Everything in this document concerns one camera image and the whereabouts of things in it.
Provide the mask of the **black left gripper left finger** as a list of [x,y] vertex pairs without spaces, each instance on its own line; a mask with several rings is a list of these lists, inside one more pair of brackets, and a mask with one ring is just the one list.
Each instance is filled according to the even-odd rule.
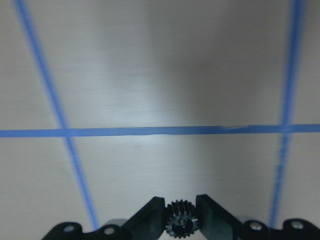
[[165,199],[153,197],[122,225],[127,240],[158,240],[164,232]]

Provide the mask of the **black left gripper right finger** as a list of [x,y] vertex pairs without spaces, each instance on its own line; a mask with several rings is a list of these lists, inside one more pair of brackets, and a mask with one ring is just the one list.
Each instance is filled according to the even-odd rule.
[[198,229],[207,240],[241,240],[243,224],[207,194],[197,195]]

